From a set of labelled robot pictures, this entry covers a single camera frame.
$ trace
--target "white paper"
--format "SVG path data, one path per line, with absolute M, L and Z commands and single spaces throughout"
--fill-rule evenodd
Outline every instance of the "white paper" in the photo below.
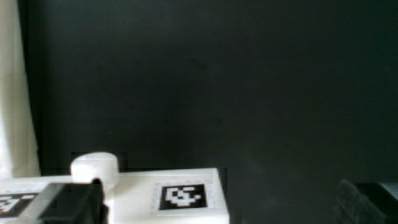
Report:
M 17 0 L 0 0 L 0 179 L 40 176 Z

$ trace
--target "white platform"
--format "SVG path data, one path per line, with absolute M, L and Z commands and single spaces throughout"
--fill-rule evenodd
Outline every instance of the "white platform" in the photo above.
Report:
M 56 176 L 0 180 L 0 195 L 40 193 L 47 184 L 54 182 L 72 183 L 73 178 L 72 176 Z M 205 194 L 198 193 L 198 196 L 191 194 L 189 192 L 194 190 L 192 187 L 205 189 Z M 180 199 L 169 194 L 169 200 L 166 200 L 168 192 L 180 192 Z M 191 208 L 196 207 L 191 206 L 192 202 L 205 200 L 205 198 L 207 203 L 201 201 L 201 207 Z M 175 205 L 177 208 L 162 208 L 161 201 L 166 205 Z M 121 173 L 120 183 L 107 191 L 105 204 L 111 208 L 111 224 L 230 223 L 217 169 Z M 0 218 L 0 224 L 8 223 L 8 221 L 11 221 L 11 219 Z

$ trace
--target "dark wall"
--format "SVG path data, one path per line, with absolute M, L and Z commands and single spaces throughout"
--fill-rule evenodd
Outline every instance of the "dark wall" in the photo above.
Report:
M 25 1 L 45 175 L 219 167 L 237 223 L 335 223 L 336 185 L 398 178 L 398 4 Z

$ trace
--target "black object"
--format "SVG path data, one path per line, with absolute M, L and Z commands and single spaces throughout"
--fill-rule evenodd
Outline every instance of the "black object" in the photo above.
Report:
M 93 184 L 52 183 L 20 216 L 41 224 L 107 224 L 100 180 Z
M 344 181 L 338 204 L 342 223 L 398 224 L 398 199 L 384 184 Z

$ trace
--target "printed pattern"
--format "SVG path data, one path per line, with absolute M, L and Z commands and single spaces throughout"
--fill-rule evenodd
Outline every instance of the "printed pattern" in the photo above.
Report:
M 18 217 L 38 194 L 0 195 L 0 218 Z
M 207 207 L 205 184 L 162 187 L 161 210 Z

